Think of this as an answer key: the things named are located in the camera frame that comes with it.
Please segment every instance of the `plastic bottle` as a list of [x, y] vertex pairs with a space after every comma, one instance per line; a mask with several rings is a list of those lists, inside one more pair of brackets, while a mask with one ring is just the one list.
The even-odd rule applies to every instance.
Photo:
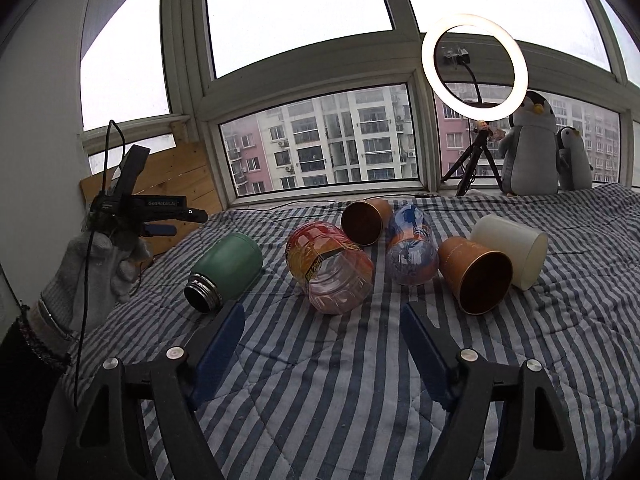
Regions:
[[196, 310], [217, 313], [226, 300], [247, 290], [261, 269], [260, 247], [242, 233], [231, 233], [195, 263], [184, 295]]
[[371, 292], [371, 259], [333, 224], [301, 225], [289, 237], [285, 257], [309, 301], [323, 314], [344, 314]]
[[400, 285], [422, 285], [438, 272], [438, 251], [427, 216], [405, 205], [389, 221], [385, 272]]

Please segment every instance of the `thermos mouth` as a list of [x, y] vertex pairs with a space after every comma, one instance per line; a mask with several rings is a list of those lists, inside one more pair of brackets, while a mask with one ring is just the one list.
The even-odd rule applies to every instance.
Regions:
[[222, 298], [216, 284], [203, 274], [194, 272], [189, 276], [184, 287], [184, 297], [193, 308], [208, 314], [217, 313], [222, 308]]

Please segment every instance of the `white cup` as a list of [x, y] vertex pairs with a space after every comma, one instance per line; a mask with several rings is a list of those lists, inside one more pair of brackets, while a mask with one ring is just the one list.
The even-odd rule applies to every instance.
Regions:
[[497, 215], [479, 219], [470, 240], [505, 253], [513, 265], [511, 283], [520, 290], [527, 290], [536, 282], [545, 263], [546, 234]]

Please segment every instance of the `large penguin plush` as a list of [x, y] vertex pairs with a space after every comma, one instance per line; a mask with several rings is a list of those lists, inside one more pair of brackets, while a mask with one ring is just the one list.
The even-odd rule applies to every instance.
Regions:
[[558, 153], [560, 155], [560, 189], [574, 191], [577, 189], [591, 189], [593, 179], [587, 152], [580, 132], [567, 126], [558, 132]]
[[502, 191], [515, 195], [558, 192], [556, 116], [542, 95], [529, 90], [509, 116], [511, 129], [498, 145]]

